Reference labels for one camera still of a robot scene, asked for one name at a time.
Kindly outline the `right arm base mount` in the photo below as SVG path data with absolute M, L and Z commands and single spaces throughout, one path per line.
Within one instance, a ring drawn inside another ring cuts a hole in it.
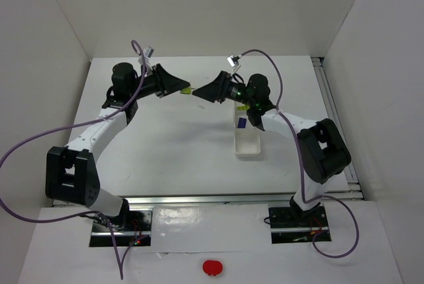
M 289 207 L 270 207 L 268 216 L 263 219 L 270 227 L 273 244 L 298 244 L 312 242 L 330 242 L 331 233 L 324 206 L 302 221 L 296 221 Z

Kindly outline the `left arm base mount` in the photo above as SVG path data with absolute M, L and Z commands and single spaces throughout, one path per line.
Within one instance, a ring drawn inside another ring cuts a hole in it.
M 113 241 L 106 222 L 99 215 L 81 214 L 79 217 L 92 220 L 89 240 L 90 248 L 113 247 Z M 153 211 L 143 209 L 133 211 L 129 221 L 122 226 L 111 223 L 117 247 L 150 246 Z

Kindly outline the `purple lego brick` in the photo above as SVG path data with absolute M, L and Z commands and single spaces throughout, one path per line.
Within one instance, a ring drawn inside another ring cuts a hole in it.
M 237 121 L 237 129 L 245 129 L 247 127 L 247 119 L 240 117 Z

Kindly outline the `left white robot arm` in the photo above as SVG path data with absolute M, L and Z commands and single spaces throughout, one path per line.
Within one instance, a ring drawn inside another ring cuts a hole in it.
M 142 65 L 138 75 L 128 62 L 112 69 L 112 85 L 95 123 L 64 147 L 52 147 L 46 156 L 45 194 L 49 199 L 84 206 L 102 214 L 103 222 L 124 228 L 139 218 L 129 202 L 101 188 L 96 163 L 111 143 L 134 118 L 137 101 L 149 95 L 159 98 L 190 86 L 168 73 L 160 64 Z

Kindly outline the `green lego brick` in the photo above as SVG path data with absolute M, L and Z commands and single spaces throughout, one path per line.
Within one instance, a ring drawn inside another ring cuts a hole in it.
M 236 110 L 237 111 L 247 111 L 247 110 L 249 110 L 249 106 L 248 105 L 243 105 L 243 106 L 237 106 L 236 107 Z
M 191 87 L 186 87 L 185 89 L 182 89 L 180 93 L 184 95 L 191 95 L 192 91 L 193 89 Z

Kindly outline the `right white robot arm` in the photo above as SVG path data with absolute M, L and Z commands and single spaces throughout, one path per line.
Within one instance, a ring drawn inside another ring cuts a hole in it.
M 351 155 L 335 123 L 329 119 L 308 120 L 284 114 L 270 100 L 266 76 L 256 73 L 248 82 L 237 83 L 221 71 L 207 85 L 193 90 L 192 95 L 211 103 L 229 99 L 248 106 L 251 125 L 264 132 L 293 138 L 299 159 L 300 187 L 290 199 L 290 214 L 302 223 L 317 212 L 332 177 L 342 173 Z

